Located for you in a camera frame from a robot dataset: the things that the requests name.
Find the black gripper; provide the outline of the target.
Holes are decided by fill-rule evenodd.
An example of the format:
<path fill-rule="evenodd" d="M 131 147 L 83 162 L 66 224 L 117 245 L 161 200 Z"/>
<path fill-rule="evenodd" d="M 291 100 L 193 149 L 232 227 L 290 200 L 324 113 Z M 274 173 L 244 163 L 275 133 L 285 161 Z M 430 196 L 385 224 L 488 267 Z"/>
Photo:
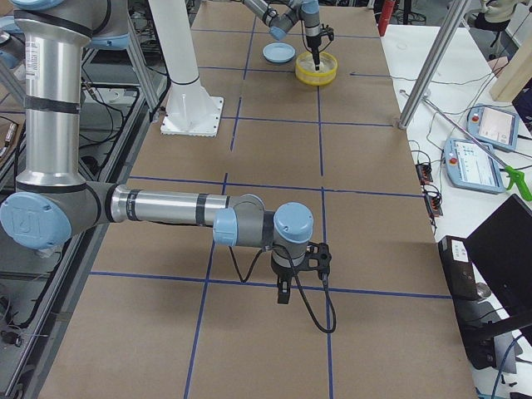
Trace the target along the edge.
<path fill-rule="evenodd" d="M 277 275 L 278 304 L 289 304 L 290 288 L 294 272 L 291 267 L 284 267 L 279 264 L 272 264 L 272 270 Z"/>
<path fill-rule="evenodd" d="M 320 36 L 306 36 L 307 46 L 311 50 L 313 65 L 320 64 Z"/>

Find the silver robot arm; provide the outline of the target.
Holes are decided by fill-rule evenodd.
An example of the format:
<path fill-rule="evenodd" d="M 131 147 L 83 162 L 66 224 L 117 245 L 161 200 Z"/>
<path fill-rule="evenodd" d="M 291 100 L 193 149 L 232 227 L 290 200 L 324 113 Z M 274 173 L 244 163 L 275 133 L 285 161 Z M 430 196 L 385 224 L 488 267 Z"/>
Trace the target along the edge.
<path fill-rule="evenodd" d="M 124 1 L 16 1 L 25 37 L 26 166 L 1 206 L 17 243 L 49 249 L 98 224 L 150 221 L 213 230 L 215 243 L 271 253 L 278 301 L 316 257 L 313 216 L 300 203 L 267 211 L 255 195 L 131 190 L 85 180 L 78 170 L 81 58 L 85 47 L 126 48 Z"/>
<path fill-rule="evenodd" d="M 270 2 L 260 0 L 242 1 L 269 29 L 269 33 L 280 41 L 298 23 L 304 28 L 307 46 L 313 57 L 315 70 L 320 69 L 320 50 L 323 27 L 320 23 L 318 1 L 288 1 L 287 11 L 280 15 Z"/>

